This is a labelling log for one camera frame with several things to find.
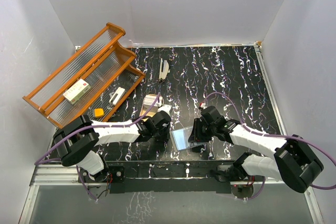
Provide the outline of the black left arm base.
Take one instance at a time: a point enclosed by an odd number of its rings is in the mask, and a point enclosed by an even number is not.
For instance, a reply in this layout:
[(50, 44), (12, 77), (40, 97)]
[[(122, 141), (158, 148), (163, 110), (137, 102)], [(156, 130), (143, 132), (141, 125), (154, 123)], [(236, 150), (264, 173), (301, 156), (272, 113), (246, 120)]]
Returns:
[[(124, 182), (125, 169), (122, 166), (105, 166), (103, 170), (95, 175), (91, 175), (83, 168), (76, 167), (78, 180), (83, 185), (89, 199), (98, 202), (102, 195), (106, 196), (113, 192), (113, 185), (121, 185)], [(94, 194), (90, 189), (100, 186), (93, 186), (92, 184), (105, 184), (105, 189), (99, 194)]]

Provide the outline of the black right arm base motor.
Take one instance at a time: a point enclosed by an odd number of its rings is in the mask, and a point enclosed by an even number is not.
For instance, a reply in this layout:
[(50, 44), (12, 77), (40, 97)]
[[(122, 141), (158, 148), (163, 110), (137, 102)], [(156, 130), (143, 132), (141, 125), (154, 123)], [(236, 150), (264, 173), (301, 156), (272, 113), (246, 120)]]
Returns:
[(234, 185), (234, 188), (237, 189), (238, 192), (242, 192), (243, 189), (254, 188), (255, 176), (248, 175), (240, 166), (217, 166), (215, 169), (209, 171), (209, 175), (218, 182), (244, 182), (240, 185)]

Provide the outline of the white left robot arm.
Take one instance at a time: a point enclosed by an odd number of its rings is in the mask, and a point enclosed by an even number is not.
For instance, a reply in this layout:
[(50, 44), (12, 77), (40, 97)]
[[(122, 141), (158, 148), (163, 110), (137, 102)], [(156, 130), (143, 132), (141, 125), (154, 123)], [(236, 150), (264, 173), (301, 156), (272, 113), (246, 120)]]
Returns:
[(94, 147), (108, 143), (138, 143), (168, 140), (171, 117), (165, 111), (126, 122), (99, 122), (81, 115), (53, 135), (62, 166), (76, 165), (96, 182), (109, 175), (104, 158)]

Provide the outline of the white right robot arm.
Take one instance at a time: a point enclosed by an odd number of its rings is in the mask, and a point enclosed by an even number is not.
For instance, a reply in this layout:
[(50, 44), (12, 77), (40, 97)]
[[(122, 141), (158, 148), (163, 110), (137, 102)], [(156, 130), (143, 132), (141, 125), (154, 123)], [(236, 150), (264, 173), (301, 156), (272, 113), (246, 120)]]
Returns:
[(245, 152), (232, 166), (215, 172), (230, 180), (270, 177), (304, 193), (324, 169), (317, 155), (308, 144), (301, 142), (300, 137), (270, 137), (238, 120), (225, 119), (214, 106), (209, 106), (201, 112), (200, 118), (194, 120), (188, 142), (201, 144), (212, 137), (258, 152), (257, 155)]

